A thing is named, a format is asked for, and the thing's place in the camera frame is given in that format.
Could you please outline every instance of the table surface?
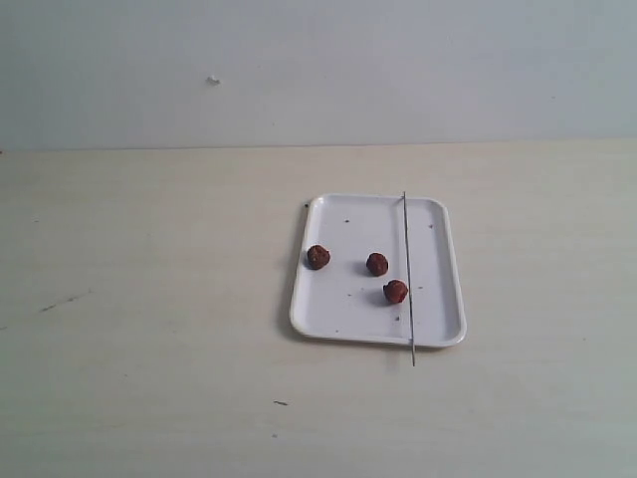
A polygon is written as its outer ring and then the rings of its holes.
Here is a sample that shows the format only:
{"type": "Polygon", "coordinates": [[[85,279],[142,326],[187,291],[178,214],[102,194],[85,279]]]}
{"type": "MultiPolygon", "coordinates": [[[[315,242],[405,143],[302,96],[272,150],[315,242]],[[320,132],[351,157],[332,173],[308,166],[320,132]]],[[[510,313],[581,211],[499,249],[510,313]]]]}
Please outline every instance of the table surface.
{"type": "Polygon", "coordinates": [[[637,140],[4,153],[3,476],[637,476],[637,140]],[[290,327],[304,203],[450,210],[440,352],[290,327]]]}

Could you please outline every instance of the white wall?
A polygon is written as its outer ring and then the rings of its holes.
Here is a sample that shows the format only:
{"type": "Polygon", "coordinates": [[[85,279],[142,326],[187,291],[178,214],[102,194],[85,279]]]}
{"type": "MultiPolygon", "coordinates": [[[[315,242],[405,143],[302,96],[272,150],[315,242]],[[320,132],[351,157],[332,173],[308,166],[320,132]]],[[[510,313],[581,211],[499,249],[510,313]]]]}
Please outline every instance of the white wall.
{"type": "Polygon", "coordinates": [[[632,0],[0,6],[4,149],[637,134],[632,0]]]}

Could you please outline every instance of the hazelnut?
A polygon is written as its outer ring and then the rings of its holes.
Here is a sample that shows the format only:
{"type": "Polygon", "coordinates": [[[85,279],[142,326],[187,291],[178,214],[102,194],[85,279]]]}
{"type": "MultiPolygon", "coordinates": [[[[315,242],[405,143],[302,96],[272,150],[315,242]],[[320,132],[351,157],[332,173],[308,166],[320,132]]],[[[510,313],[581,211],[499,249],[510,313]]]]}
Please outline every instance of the hazelnut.
{"type": "Polygon", "coordinates": [[[382,286],[382,292],[390,304],[400,304],[407,297],[409,289],[407,289],[404,282],[389,281],[386,286],[382,286]]]}
{"type": "Polygon", "coordinates": [[[387,259],[385,258],[385,256],[378,252],[369,254],[366,265],[367,269],[369,269],[369,272],[371,272],[371,275],[376,277],[386,274],[387,269],[389,269],[387,259]]]}
{"type": "Polygon", "coordinates": [[[329,262],[329,251],[316,244],[308,250],[308,264],[315,271],[322,269],[329,262]]]}

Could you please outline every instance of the metal skewer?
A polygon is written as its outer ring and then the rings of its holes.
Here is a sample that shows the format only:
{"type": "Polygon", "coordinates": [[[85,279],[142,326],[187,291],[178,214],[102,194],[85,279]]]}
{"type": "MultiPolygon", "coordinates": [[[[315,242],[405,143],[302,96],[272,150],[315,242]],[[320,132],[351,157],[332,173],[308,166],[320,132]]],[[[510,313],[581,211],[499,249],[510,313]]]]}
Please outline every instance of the metal skewer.
{"type": "Polygon", "coordinates": [[[411,364],[416,366],[416,343],[414,341],[414,307],[411,299],[411,262],[409,261],[409,226],[407,225],[407,192],[402,192],[402,205],[405,218],[405,251],[407,253],[407,288],[409,289],[409,329],[411,331],[411,364]]]}

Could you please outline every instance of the white tray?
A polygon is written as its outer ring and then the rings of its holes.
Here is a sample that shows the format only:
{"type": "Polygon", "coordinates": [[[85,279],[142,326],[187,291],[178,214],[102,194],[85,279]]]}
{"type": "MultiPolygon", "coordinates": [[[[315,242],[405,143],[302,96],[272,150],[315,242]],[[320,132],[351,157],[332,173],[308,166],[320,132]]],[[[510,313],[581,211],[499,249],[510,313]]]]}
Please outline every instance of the white tray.
{"type": "MultiPolygon", "coordinates": [[[[414,343],[442,348],[460,342],[467,331],[449,216],[440,202],[408,197],[409,252],[414,343]]],[[[310,204],[297,280],[290,307],[294,328],[322,339],[410,346],[409,300],[389,305],[382,286],[392,279],[407,284],[400,196],[326,194],[310,204]],[[307,251],[325,247],[331,259],[313,271],[307,251]],[[365,261],[384,254],[389,271],[371,276],[365,261]]]]}

